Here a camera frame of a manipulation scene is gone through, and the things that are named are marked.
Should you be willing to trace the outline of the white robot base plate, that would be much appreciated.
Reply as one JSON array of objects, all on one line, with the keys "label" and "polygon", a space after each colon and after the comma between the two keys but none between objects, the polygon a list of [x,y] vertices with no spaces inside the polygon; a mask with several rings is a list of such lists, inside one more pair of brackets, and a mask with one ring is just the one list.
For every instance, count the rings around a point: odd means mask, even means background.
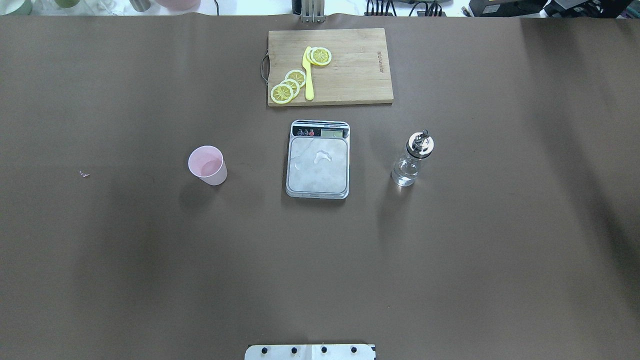
[{"label": "white robot base plate", "polygon": [[377,360],[376,347],[364,343],[256,344],[245,360]]}]

